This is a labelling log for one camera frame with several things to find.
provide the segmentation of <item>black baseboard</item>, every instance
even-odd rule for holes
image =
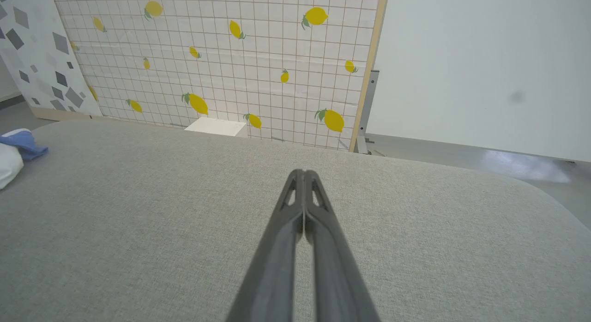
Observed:
[[[0,110],[6,109],[6,107],[10,107],[18,103],[24,103],[24,101],[25,98],[23,97],[23,95],[12,97],[10,99],[6,99],[5,101],[0,101]]]

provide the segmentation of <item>lemon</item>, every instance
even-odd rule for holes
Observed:
[[[144,18],[146,21],[148,18],[152,18],[152,16],[160,16],[162,14],[162,6],[156,1],[150,1],[146,3],[146,7],[144,9]]]
[[[191,105],[191,107],[195,111],[197,111],[197,113],[209,115],[209,114],[207,114],[207,104],[198,95],[194,95],[192,93],[187,92],[184,95],[182,95],[181,97],[186,103],[189,103]]]
[[[198,53],[195,48],[188,48],[188,52],[191,53],[195,59],[201,58],[201,53]]]
[[[350,72],[350,73],[354,73],[357,72],[357,68],[355,67],[355,65],[353,65],[353,63],[349,60],[346,61],[346,63],[344,63],[344,68],[346,69],[346,71]]]
[[[95,100],[96,100],[97,102],[99,102],[99,97],[97,97],[97,95],[96,95],[96,91],[95,91],[95,90],[92,88],[92,86],[90,86],[90,85],[88,85],[88,84],[87,84],[86,86],[88,86],[88,90],[90,90],[90,92],[92,93],[92,96],[93,96],[93,97],[95,97]]]
[[[321,111],[316,111],[314,117],[318,115],[318,120],[322,121],[325,120],[325,124],[328,129],[332,131],[338,131],[340,133],[343,132],[344,127],[344,120],[343,117],[340,116],[339,113],[335,111],[331,111],[330,109],[323,109]]]
[[[142,112],[142,107],[139,105],[139,103],[137,101],[127,99],[125,102],[127,103],[127,105],[130,105],[134,111],[140,112],[140,113]]]
[[[281,74],[281,83],[286,83],[289,80],[289,72],[286,69],[283,69],[283,74]]]
[[[258,118],[258,116],[254,115],[254,114],[244,114],[244,118],[247,119],[254,128],[259,128],[260,129],[260,119]]]
[[[95,23],[95,27],[97,30],[101,32],[107,32],[107,28],[103,25],[100,19],[98,19],[97,17],[93,17],[92,21],[93,23]]]
[[[315,6],[314,8],[308,10],[306,15],[304,15],[304,18],[302,18],[302,29],[306,29],[304,25],[307,27],[310,27],[310,24],[321,25],[328,17],[329,15],[326,14],[324,9],[319,6]]]
[[[240,32],[240,27],[235,21],[230,21],[230,33],[238,39],[244,39],[247,37],[246,34]]]

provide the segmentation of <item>gray tabletop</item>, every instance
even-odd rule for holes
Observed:
[[[382,320],[591,320],[591,231],[521,181],[129,122],[34,135],[49,154],[0,192],[2,321],[223,321],[294,168],[320,175]]]

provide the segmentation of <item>whiteboard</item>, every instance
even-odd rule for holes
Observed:
[[[591,162],[591,0],[388,0],[366,132]]]

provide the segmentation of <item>white tile pattern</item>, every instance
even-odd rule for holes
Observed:
[[[376,0],[156,0],[164,12],[146,20],[148,1],[56,0],[104,115],[183,128],[202,115],[180,99],[191,92],[207,103],[209,117],[259,116],[261,128],[249,124],[249,137],[349,148]],[[313,6],[329,17],[304,29],[302,16]],[[246,38],[230,34],[231,20]],[[346,61],[358,70],[346,71]],[[129,98],[142,113],[126,105]],[[343,116],[341,133],[314,117],[319,109]]]

